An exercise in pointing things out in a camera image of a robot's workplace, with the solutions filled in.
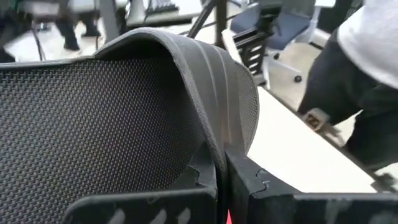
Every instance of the black stand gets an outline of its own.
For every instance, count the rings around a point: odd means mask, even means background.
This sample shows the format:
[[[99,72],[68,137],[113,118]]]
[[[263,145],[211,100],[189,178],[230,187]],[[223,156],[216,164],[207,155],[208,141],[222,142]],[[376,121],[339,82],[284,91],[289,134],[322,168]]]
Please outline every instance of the black stand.
[[[189,30],[187,37],[194,39],[197,36],[214,7],[216,7],[216,45],[222,47],[223,39],[221,32],[226,29],[227,0],[208,0],[203,6],[198,19]]]

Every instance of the black pants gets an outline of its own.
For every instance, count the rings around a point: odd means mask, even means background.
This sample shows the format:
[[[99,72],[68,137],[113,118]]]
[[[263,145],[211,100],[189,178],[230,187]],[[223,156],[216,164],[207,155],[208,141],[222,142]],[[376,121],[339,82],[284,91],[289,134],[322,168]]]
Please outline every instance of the black pants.
[[[85,14],[80,15],[79,20],[86,25],[87,32],[93,32],[97,30],[97,27],[94,24],[94,17],[92,14]],[[61,35],[65,38],[65,41],[76,41],[75,29],[74,24],[68,19],[59,19],[55,22],[58,30],[60,31]]]
[[[371,170],[398,162],[398,90],[354,65],[336,41],[336,32],[310,69],[298,112],[312,108],[330,115],[332,124],[360,111],[346,150]]]

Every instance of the white floor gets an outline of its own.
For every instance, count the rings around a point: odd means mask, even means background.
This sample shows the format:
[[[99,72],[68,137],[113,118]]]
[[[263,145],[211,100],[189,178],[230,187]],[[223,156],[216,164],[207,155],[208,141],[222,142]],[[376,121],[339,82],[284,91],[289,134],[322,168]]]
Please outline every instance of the white floor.
[[[240,9],[236,6],[229,5],[229,15],[237,14]],[[206,23],[214,21],[214,14],[211,14]],[[100,30],[103,32],[101,21],[99,22]],[[189,30],[191,25],[186,26],[174,26],[164,28],[174,33],[180,33],[185,30]],[[95,41],[93,39],[81,39],[80,35],[85,31],[82,24],[78,24],[76,28],[76,36],[78,37],[79,45],[81,47],[80,52],[69,52],[63,49],[63,38],[60,36],[58,30],[52,27],[51,31],[39,33],[39,39],[42,43],[45,57],[47,60],[56,60],[63,58],[73,58],[82,55],[90,55],[95,49]],[[214,43],[215,39],[215,27],[207,27],[202,29],[197,35],[197,39]],[[99,46],[103,45],[104,39],[99,41]],[[39,61],[39,55],[37,53],[37,47],[33,39],[32,34],[28,33],[20,39],[7,45],[6,49],[13,55],[16,56],[19,62],[32,62]],[[282,62],[287,63],[302,71],[303,82],[294,83],[293,78],[295,74],[288,73],[284,70],[273,69],[271,70],[271,83],[272,91],[286,101],[289,105],[294,108],[298,107],[301,102],[305,82],[307,79],[308,69],[310,68],[314,58],[320,53],[320,51],[308,44],[292,44],[280,55]],[[338,125],[338,128],[342,130],[343,137],[347,140],[353,129],[354,119],[349,120]],[[386,167],[380,172],[389,172],[393,176],[398,177],[398,164]]]

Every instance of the black plastic frame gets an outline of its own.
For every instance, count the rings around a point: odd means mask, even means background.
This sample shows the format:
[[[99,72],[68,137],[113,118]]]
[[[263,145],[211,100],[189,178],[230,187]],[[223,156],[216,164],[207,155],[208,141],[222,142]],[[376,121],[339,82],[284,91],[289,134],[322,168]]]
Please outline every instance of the black plastic frame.
[[[204,144],[168,189],[81,198],[65,212],[64,224],[107,224],[118,212],[122,223],[152,223],[166,214],[160,223],[187,218],[189,223],[212,224],[217,221],[217,192],[215,165]]]
[[[267,35],[256,29],[251,29],[237,34],[233,39],[244,66],[250,70],[252,75],[261,74]]]
[[[234,224],[398,222],[397,194],[301,193],[238,149],[230,147],[226,155]]]

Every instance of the white desk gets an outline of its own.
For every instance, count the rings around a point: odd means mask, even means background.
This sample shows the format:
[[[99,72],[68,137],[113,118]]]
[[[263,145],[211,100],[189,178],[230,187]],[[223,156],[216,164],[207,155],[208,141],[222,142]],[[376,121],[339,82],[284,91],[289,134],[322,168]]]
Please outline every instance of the white desk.
[[[376,192],[374,180],[259,88],[260,117],[248,156],[302,192]]]
[[[180,9],[177,12],[161,13],[146,17],[147,0],[134,0],[131,3],[131,12],[127,18],[127,26],[141,26],[145,24],[168,22],[178,18],[193,18],[199,16],[202,10],[200,0],[172,0]]]

